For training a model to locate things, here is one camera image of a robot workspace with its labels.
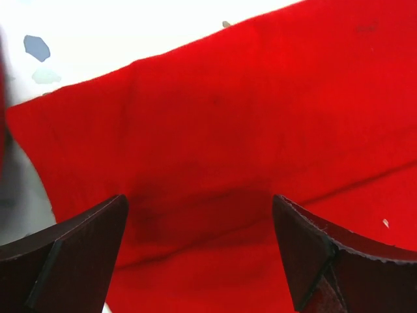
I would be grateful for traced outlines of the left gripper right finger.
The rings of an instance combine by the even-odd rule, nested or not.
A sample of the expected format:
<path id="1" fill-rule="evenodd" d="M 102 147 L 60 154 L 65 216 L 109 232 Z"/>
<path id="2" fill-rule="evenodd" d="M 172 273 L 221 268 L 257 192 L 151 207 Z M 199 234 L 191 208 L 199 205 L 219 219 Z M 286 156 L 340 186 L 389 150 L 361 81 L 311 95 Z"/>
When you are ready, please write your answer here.
<path id="1" fill-rule="evenodd" d="M 274 196 L 272 215 L 296 312 L 415 312 L 416 252 L 346 230 Z"/>

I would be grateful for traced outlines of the bright red t-shirt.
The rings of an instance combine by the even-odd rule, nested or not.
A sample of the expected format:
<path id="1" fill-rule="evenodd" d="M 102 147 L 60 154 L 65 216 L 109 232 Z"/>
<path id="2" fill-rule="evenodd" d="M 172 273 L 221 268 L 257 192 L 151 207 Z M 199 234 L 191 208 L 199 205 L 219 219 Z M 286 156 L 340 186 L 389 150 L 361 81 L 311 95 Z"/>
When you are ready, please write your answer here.
<path id="1" fill-rule="evenodd" d="M 113 312 L 292 312 L 275 194 L 416 249 L 415 1 L 302 1 L 6 117 L 59 222 L 128 198 Z"/>

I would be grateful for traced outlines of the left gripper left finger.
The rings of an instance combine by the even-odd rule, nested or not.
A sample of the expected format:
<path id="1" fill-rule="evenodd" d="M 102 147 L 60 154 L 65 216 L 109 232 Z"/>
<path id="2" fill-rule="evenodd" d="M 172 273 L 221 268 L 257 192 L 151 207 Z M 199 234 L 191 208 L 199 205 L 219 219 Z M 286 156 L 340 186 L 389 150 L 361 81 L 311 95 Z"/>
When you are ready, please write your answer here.
<path id="1" fill-rule="evenodd" d="M 117 195 L 1 246 L 1 311 L 101 312 L 127 216 Z"/>

